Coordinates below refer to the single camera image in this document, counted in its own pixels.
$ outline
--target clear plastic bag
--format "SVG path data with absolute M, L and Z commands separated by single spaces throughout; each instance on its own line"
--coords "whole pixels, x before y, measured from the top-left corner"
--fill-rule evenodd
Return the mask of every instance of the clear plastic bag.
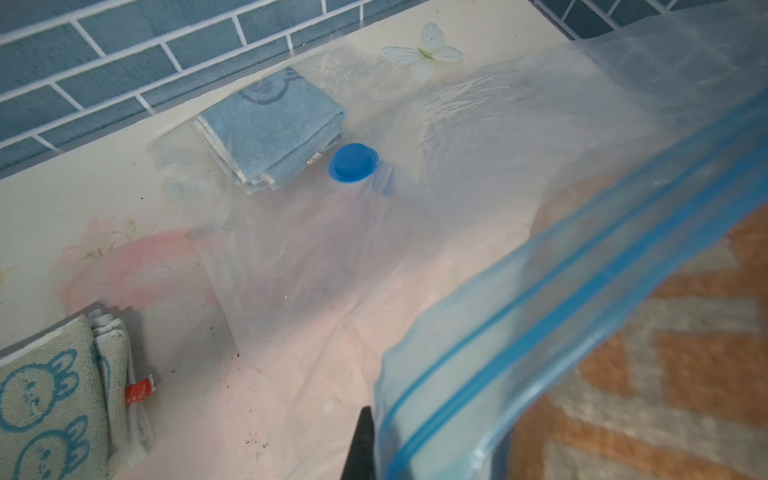
M 377 478 L 473 478 L 667 274 L 768 200 L 767 158 L 768 92 L 425 312 L 384 356 Z M 448 348 L 425 352 L 438 333 Z
M 764 7 L 746 2 L 696 8 L 489 65 L 453 84 L 420 87 L 406 69 L 343 42 L 299 59 L 293 68 L 345 108 L 343 143 L 375 148 L 388 166 L 386 182 L 333 182 L 329 151 L 279 190 L 247 196 L 189 123 L 154 143 L 150 153 L 167 195 L 178 200 L 240 354 L 253 365 L 259 427 L 283 477 L 339 477 L 359 410 L 374 402 L 382 354 L 428 307 L 521 246 L 547 199 L 579 190 L 578 201 L 585 202 L 764 88 L 765 17 Z M 669 60 L 667 70 L 684 70 L 685 78 L 668 71 L 638 76 L 633 55 L 667 61 L 669 48 L 660 39 L 680 31 L 681 22 L 700 41 L 685 44 L 682 60 Z M 727 69 L 697 64 L 699 50 L 728 60 Z M 633 191 L 608 205 L 606 216 L 636 207 L 643 193 Z M 595 233 L 589 225 L 578 228 Z M 388 354 L 376 390 L 379 431 L 421 372 L 538 273 L 556 267 L 561 258 L 547 251 L 571 237 L 542 238 L 484 273 L 494 281 L 479 277 L 437 303 L 429 328 L 414 330 L 418 341 Z M 591 268 L 601 265 L 600 258 L 589 260 Z M 589 280 L 585 272 L 572 270 L 567 286 L 548 288 L 566 295 Z M 462 297 L 470 291 L 475 296 Z M 444 316 L 435 318 L 437 311 Z M 500 323 L 493 340 L 503 348 L 529 326 Z M 376 444 L 380 478 L 485 475 L 483 461 L 513 420 L 508 392 L 488 391 L 492 400 L 476 429 L 450 425 L 445 432 L 462 433 L 454 432 L 451 448 L 434 462 L 414 451 L 387 476 L 408 434 L 455 393 L 455 379 L 471 378 L 487 359 L 480 352 L 474 362 L 454 365 L 460 371 L 438 379 L 442 390 L 423 398 L 422 411 L 390 421 L 396 429 L 383 429 L 385 444 Z M 393 431 L 399 433 L 392 437 Z M 456 465 L 456 476 L 445 476 L 444 468 Z

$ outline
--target orange patterned rug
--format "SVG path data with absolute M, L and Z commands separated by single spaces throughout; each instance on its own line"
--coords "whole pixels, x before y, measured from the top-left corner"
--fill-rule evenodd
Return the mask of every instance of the orange patterned rug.
M 768 206 L 515 426 L 514 480 L 768 480 Z

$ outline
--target green towel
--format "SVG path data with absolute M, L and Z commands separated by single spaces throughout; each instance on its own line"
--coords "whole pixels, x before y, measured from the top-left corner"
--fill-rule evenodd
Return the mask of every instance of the green towel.
M 93 340 L 79 316 L 0 359 L 0 478 L 106 476 L 107 410 Z

